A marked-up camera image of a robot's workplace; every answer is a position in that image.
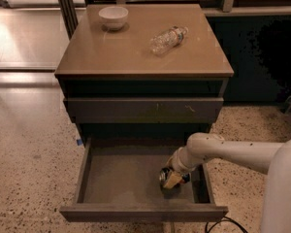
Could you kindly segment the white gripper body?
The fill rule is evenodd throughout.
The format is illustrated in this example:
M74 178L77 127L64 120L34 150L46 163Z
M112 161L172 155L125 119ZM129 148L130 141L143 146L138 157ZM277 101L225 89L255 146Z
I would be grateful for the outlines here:
M181 147L171 157L171 167L184 175L193 172L201 164L201 159L194 156L188 147Z

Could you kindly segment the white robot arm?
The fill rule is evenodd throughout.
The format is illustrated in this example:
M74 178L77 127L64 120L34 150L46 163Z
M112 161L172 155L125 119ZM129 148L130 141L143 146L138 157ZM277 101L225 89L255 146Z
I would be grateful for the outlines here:
M221 158L267 176L261 233L291 233L291 140L285 143L226 141L210 133L191 135L168 159L160 183L171 189L197 166Z

